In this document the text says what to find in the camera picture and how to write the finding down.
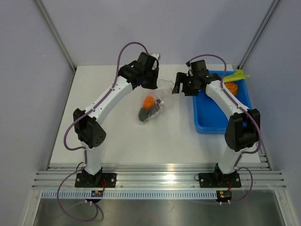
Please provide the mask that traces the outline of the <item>clear zip top bag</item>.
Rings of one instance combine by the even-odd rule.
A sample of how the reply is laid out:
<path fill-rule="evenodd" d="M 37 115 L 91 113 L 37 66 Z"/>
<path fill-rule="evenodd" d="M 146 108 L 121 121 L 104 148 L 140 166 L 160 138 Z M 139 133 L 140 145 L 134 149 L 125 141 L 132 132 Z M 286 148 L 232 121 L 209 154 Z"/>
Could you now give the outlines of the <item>clear zip top bag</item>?
<path fill-rule="evenodd" d="M 155 89 L 155 90 L 149 89 L 147 94 L 145 95 L 144 99 L 147 96 L 152 96 L 155 99 L 160 99 L 162 101 L 162 104 L 159 107 L 159 110 L 155 114 L 153 114 L 152 116 L 149 116 L 148 119 L 145 122 L 140 122 L 139 119 L 138 119 L 138 115 L 137 115 L 137 119 L 138 119 L 140 124 L 145 124 L 148 121 L 150 121 L 151 119 L 159 116 L 160 113 L 165 112 L 168 108 L 173 106 L 174 103 L 180 97 L 179 94 L 172 94 L 172 90 L 174 88 L 174 82 L 172 80 L 159 79 L 159 80 L 157 80 L 157 87 L 158 88 Z"/>

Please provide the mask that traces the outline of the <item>orange persimmon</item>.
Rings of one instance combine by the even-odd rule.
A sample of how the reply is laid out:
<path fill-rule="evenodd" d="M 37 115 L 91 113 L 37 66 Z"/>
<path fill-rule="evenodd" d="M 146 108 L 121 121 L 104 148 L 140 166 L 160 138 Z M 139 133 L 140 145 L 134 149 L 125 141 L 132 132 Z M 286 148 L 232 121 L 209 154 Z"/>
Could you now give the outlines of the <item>orange persimmon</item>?
<path fill-rule="evenodd" d="M 152 108 L 156 103 L 156 99 L 152 96 L 147 96 L 143 101 L 143 108 L 150 109 Z"/>

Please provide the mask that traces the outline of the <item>dark green avocado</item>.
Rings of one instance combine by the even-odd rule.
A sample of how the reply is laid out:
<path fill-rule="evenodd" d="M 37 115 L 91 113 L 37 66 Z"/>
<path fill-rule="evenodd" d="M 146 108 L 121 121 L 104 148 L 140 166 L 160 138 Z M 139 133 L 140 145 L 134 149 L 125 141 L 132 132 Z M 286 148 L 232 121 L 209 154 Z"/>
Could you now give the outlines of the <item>dark green avocado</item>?
<path fill-rule="evenodd" d="M 149 117 L 148 109 L 142 107 L 138 113 L 138 119 L 140 122 L 145 122 Z"/>

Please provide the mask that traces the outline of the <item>toy pineapple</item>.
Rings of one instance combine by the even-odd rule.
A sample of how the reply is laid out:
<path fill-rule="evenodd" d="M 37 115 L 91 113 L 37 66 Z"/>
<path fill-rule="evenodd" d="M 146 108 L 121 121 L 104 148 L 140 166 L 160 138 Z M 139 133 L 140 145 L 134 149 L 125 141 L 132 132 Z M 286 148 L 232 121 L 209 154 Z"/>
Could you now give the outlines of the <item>toy pineapple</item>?
<path fill-rule="evenodd" d="M 224 83 L 226 88 L 233 94 L 234 96 L 237 96 L 238 94 L 238 85 L 234 82 L 226 82 Z"/>

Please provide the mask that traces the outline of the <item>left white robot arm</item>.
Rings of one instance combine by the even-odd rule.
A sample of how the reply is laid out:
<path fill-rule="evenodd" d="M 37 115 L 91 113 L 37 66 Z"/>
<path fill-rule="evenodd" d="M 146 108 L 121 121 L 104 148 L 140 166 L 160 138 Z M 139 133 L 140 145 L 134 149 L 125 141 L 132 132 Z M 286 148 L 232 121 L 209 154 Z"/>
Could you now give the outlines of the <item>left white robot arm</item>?
<path fill-rule="evenodd" d="M 84 147 L 85 182 L 90 187 L 100 185 L 102 166 L 99 146 L 106 138 L 102 124 L 111 110 L 137 87 L 156 89 L 159 72 L 159 53 L 142 52 L 137 60 L 122 66 L 117 78 L 106 91 L 84 110 L 73 112 L 74 129 Z"/>

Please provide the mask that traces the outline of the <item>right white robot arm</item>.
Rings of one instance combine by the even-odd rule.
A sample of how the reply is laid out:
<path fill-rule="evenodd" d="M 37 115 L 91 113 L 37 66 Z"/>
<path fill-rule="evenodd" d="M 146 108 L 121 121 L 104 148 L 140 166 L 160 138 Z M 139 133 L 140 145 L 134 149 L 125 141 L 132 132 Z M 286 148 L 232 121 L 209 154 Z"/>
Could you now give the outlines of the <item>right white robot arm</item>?
<path fill-rule="evenodd" d="M 242 104 L 225 86 L 222 77 L 210 73 L 204 60 L 188 62 L 187 73 L 176 74 L 172 94 L 184 93 L 197 96 L 204 92 L 223 111 L 228 119 L 224 133 L 226 150 L 215 165 L 212 180 L 218 186 L 225 186 L 234 179 L 237 165 L 244 154 L 254 154 L 255 144 L 261 143 L 260 112 Z"/>

